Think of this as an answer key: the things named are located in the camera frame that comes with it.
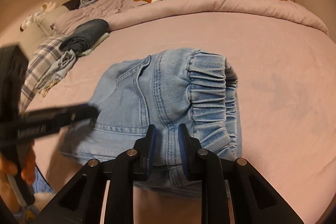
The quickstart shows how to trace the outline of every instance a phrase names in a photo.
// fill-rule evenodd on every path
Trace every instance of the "white pillow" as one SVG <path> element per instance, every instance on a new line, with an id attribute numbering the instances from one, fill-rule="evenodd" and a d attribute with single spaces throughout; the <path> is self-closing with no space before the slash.
<path id="1" fill-rule="evenodd" d="M 18 37 L 22 51 L 30 58 L 36 51 L 37 47 L 43 43 L 48 36 L 41 30 L 41 28 L 33 22 L 30 24 Z"/>
<path id="2" fill-rule="evenodd" d="M 56 34 L 56 31 L 51 26 L 55 23 L 56 19 L 65 13 L 69 12 L 69 9 L 65 6 L 59 6 L 51 12 L 45 13 L 35 19 L 37 25 L 42 29 L 42 31 L 48 36 Z"/>

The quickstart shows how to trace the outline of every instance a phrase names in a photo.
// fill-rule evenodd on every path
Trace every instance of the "pink bed sheet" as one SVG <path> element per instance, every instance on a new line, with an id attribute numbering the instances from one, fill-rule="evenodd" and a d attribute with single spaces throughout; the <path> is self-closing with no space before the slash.
<path id="1" fill-rule="evenodd" d="M 86 102 L 113 63 L 168 48 L 225 55 L 239 77 L 243 157 L 306 224 L 336 192 L 336 44 L 321 30 L 259 15 L 212 12 L 114 31 L 29 109 Z M 57 153 L 62 134 L 36 141 L 37 163 L 58 190 L 80 168 Z M 199 223 L 200 202 L 134 191 L 135 223 Z"/>

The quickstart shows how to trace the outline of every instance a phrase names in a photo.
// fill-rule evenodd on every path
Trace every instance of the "dark cloth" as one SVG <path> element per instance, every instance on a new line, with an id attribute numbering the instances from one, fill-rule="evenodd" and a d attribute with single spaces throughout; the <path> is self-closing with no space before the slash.
<path id="1" fill-rule="evenodd" d="M 63 5 L 67 7 L 70 11 L 77 10 L 80 7 L 82 1 L 83 0 L 69 0 L 66 3 L 63 3 Z"/>
<path id="2" fill-rule="evenodd" d="M 72 35 L 64 38 L 59 45 L 61 52 L 73 50 L 76 56 L 87 51 L 106 32 L 109 32 L 109 24 L 103 19 L 90 20 L 79 25 Z"/>

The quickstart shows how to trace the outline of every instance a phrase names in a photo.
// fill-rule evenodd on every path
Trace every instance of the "plaid shirt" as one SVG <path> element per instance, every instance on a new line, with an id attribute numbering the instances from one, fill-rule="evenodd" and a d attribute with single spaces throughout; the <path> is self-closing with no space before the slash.
<path id="1" fill-rule="evenodd" d="M 31 57 L 26 73 L 26 80 L 21 90 L 20 112 L 26 110 L 33 100 L 36 89 L 35 86 L 41 77 L 47 72 L 50 66 L 58 60 L 63 52 L 58 48 L 61 40 L 67 35 L 54 35 L 49 37 L 44 43 L 39 45 Z"/>

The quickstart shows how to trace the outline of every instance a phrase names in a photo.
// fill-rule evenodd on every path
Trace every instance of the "light blue jeans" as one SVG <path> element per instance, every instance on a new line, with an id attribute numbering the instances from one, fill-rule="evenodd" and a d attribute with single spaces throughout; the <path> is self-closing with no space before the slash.
<path id="1" fill-rule="evenodd" d="M 66 134 L 60 152 L 82 164 L 114 159 L 156 126 L 154 167 L 135 185 L 185 198 L 201 196 L 200 182 L 185 179 L 178 126 L 185 123 L 203 148 L 235 160 L 237 76 L 225 57 L 194 48 L 166 50 L 142 60 L 112 65 L 101 77 L 90 105 L 96 121 L 82 121 Z"/>

